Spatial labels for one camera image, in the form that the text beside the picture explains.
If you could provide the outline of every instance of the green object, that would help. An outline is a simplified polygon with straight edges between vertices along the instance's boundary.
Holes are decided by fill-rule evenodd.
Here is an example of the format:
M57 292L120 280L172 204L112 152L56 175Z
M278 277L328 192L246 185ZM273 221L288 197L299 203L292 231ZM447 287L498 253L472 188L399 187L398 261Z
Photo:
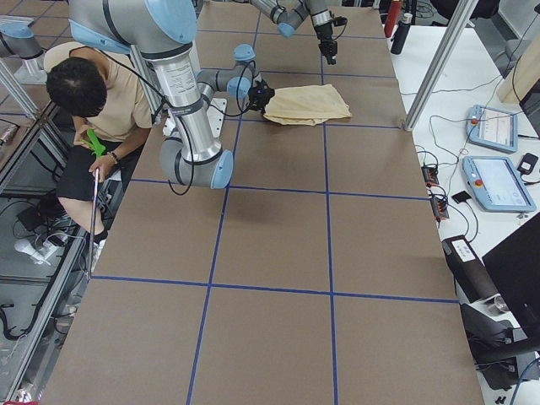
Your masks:
M88 138L90 138L90 142L85 141L84 139L83 142L90 146L90 149L92 149L92 154L95 154L95 157L99 158L105 152L105 145L100 143L100 140L95 136L92 128L87 129L86 134L88 135Z

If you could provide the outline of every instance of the white table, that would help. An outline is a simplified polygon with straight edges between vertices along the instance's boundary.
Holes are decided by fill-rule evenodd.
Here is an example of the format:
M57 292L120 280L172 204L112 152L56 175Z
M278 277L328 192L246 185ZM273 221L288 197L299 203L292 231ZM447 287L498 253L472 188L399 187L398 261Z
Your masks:
M408 95L418 91L424 75L428 69L431 59L445 33L446 28L440 27L411 27L405 46L400 55L392 55L392 62L399 80L400 91L402 92L403 103L406 111L410 108L414 100L414 95ZM473 91L458 92L440 92L432 94L425 110L418 120L418 124L413 130L414 142L425 150L435 154L440 163L455 163L456 158L444 150L435 146L434 137L429 129L429 119L432 116L443 116L451 120L464 120L471 107L476 104L488 105L504 111L521 111L518 105L508 105L499 102L495 89L502 83L502 78L493 64L491 57L484 48L473 29L464 30L456 48L451 54L449 62L440 76L435 86L435 91L439 89L473 89L480 84L486 84ZM501 152L484 148L471 143L465 144L467 137L465 131L465 122L450 122L440 118L433 117L433 133L436 142L445 149L458 154L461 148L466 148L469 155L475 156L509 156L514 164L518 164L524 153L530 152L540 156L540 142L520 138L518 141L518 151L514 154L502 154ZM518 133L536 137L536 133L524 114L518 115ZM419 154L420 162L424 161L424 154ZM435 160L426 155L426 163L434 163ZM451 196L462 190L467 190L467 183L462 171L462 162L460 160L457 169L452 165L443 165L439 168L439 181L446 190L448 196ZM538 167L527 177L530 181L540 179ZM532 199L540 207L540 185L528 187ZM471 239L475 232L475 220L473 214L466 204L451 204L458 208L468 219L471 229L467 238ZM491 250L507 235L516 230L524 221L527 221L535 213L529 213L528 218L523 218L517 213L487 213L483 211L473 198L469 204L478 217L479 232L476 239L472 242L473 249L482 257ZM462 235L467 229L465 219L455 210L449 208L450 218L440 223L440 238L446 239L455 235ZM473 305L484 310L482 305ZM498 316L495 318L500 321L511 316ZM493 404L497 397L507 397L505 403L510 402L512 391L493 391L491 390L483 376L478 373L478 379L483 390L483 397L486 404ZM531 405L540 401L540 381L529 381L521 384L514 405Z

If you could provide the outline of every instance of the black hair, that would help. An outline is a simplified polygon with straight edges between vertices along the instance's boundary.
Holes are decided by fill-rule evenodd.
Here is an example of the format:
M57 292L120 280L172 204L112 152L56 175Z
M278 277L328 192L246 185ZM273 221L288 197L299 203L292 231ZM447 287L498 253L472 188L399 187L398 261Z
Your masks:
M47 75L46 87L51 100L72 116L97 116L107 101L105 80L95 64L82 57L58 63Z

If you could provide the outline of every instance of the white sneaker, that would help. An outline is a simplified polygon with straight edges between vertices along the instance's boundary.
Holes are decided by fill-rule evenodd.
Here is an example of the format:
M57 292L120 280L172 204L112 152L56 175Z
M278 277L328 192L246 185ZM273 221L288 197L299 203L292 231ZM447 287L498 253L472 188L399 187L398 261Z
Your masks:
M103 248L105 247L106 241L107 239L103 239L100 243L94 243L94 249L92 249L92 267L90 268L91 273L93 273L95 270L95 265L100 259L101 252L103 251Z

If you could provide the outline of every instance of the label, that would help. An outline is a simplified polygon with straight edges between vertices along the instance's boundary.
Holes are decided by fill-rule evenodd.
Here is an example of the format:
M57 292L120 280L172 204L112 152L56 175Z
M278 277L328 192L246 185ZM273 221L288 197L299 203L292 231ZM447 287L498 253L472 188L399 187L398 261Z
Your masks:
M452 241L452 245L456 249L457 255L462 259L462 262L470 262L476 259L471 248L464 240L454 240Z
M197 80L195 80L189 63L180 68L168 67L163 70L163 73L167 89L173 97L180 96L197 87Z

